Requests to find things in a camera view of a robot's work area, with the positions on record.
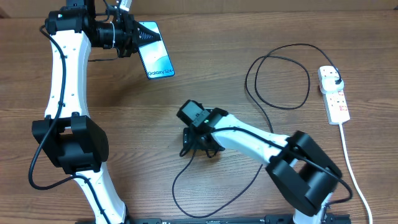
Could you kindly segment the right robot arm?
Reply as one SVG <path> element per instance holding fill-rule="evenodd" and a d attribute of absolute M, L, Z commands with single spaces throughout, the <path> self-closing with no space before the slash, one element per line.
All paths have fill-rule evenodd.
<path fill-rule="evenodd" d="M 326 206 L 342 173 L 306 133 L 273 134 L 250 126 L 220 108 L 187 100 L 177 112 L 186 124 L 184 156 L 202 150 L 209 158 L 233 149 L 259 161 L 282 196 L 294 207 L 294 223 L 323 223 Z"/>

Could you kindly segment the blue Galaxy smartphone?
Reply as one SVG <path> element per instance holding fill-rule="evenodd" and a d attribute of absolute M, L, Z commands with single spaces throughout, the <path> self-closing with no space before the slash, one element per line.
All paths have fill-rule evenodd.
<path fill-rule="evenodd" d="M 160 35 L 159 41 L 139 47 L 139 54 L 148 79 L 174 76 L 175 71 L 157 23 L 145 21 L 140 24 Z"/>

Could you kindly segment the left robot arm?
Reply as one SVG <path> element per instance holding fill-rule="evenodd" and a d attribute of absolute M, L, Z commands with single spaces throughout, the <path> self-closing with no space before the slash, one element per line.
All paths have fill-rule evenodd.
<path fill-rule="evenodd" d="M 40 27 L 52 46 L 52 81 L 44 118 L 32 123 L 37 152 L 44 152 L 63 169 L 66 180 L 80 186 L 95 223 L 133 222 L 108 172 L 107 135 L 90 118 L 86 97 L 92 48 L 116 49 L 124 58 L 160 40 L 158 33 L 134 19 L 130 6 L 130 1 L 107 5 L 101 21 L 93 1 L 67 1 Z"/>

